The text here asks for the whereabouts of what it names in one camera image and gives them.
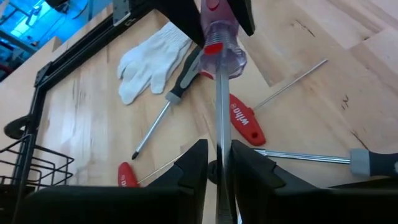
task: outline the red and black screwdriver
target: red and black screwdriver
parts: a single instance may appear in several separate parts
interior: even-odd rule
[[[300,77],[296,78],[292,83],[289,83],[285,87],[278,90],[272,96],[268,97],[266,100],[258,104],[255,108],[251,109],[247,107],[240,99],[236,96],[229,94],[229,116],[232,125],[239,131],[239,133],[253,146],[261,146],[266,143],[266,137],[262,132],[262,129],[254,116],[254,111],[264,104],[275,98],[277,95],[291,87],[294,83],[298,82],[300,79],[304,78],[308,74],[312,73],[318,67],[326,63],[328,59],[322,60],[316,66],[311,68]]]

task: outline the red screwdriver handle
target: red screwdriver handle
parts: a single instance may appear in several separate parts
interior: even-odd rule
[[[136,174],[127,162],[123,162],[119,166],[118,184],[119,187],[139,187]]]
[[[232,125],[250,144],[262,146],[266,143],[266,137],[254,117],[254,111],[232,94],[229,94],[229,115]]]

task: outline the metal rod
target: metal rod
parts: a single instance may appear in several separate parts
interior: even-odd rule
[[[231,121],[229,119],[229,75],[226,72],[225,50],[220,54],[216,72],[217,129],[217,223],[234,223],[235,198],[232,196],[230,171]]]
[[[294,85],[294,83],[297,83],[300,79],[304,78],[305,76],[307,76],[308,74],[311,74],[314,70],[316,70],[319,66],[323,65],[324,63],[326,63],[328,61],[328,59],[324,59],[322,60],[320,63],[318,63],[316,66],[314,66],[313,68],[311,68],[311,70],[307,71],[306,73],[304,73],[303,75],[301,75],[300,77],[296,78],[292,83],[286,85],[285,87],[281,88],[280,90],[278,90],[276,93],[272,94],[272,96],[268,97],[266,100],[264,100],[263,102],[261,102],[260,104],[258,104],[255,108],[253,108],[253,110],[255,111],[256,109],[260,108],[262,105],[268,103],[270,100],[272,100],[273,98],[275,98],[277,95],[281,94],[283,91],[285,91],[286,89],[288,89],[289,87],[291,87],[292,85]]]
[[[160,112],[160,114],[158,115],[158,117],[156,118],[156,120],[153,123],[153,125],[150,127],[150,129],[149,129],[148,133],[145,135],[144,139],[141,141],[140,145],[137,147],[136,153],[139,153],[141,151],[141,149],[144,147],[145,143],[148,141],[149,137],[155,131],[155,128],[160,123],[160,121],[162,120],[162,118],[166,114],[167,110],[170,108],[170,106],[171,106],[171,102],[168,101],[166,103],[166,105],[163,107],[163,109]]]
[[[298,160],[316,161],[316,162],[331,162],[331,163],[337,163],[337,164],[349,164],[350,163],[350,159],[347,159],[345,157],[338,157],[338,156],[322,156],[322,155],[294,153],[294,152],[277,152],[277,151],[269,151],[269,150],[265,150],[265,149],[255,149],[255,151],[262,154],[263,156],[269,156],[269,157],[298,159]]]

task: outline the black screwdriver handle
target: black screwdriver handle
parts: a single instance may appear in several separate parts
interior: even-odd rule
[[[352,149],[350,155],[353,174],[398,177],[398,153],[380,154],[367,149]]]
[[[185,90],[189,88],[192,81],[198,76],[198,64],[202,48],[196,46],[187,57],[182,68],[181,74],[178,76],[174,87],[166,94],[166,99],[173,104],[178,104]]]

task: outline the clear screwdriver handle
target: clear screwdriver handle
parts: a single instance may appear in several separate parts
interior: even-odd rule
[[[227,0],[202,0],[201,25],[206,42],[200,71],[215,80],[219,55],[224,50],[225,74],[229,79],[242,75],[247,58],[239,47],[239,23]]]

